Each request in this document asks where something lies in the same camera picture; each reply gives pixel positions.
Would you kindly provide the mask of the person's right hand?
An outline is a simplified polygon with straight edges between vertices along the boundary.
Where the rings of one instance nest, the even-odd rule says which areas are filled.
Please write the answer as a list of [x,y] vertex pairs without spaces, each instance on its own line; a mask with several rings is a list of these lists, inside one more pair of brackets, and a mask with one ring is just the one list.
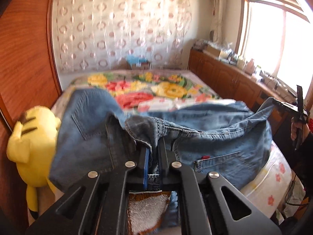
[[302,133],[302,142],[304,142],[305,139],[310,134],[310,129],[309,129],[308,124],[303,124],[300,121],[296,121],[295,118],[292,118],[292,120],[291,120],[291,139],[293,141],[296,140],[297,131],[300,131]]

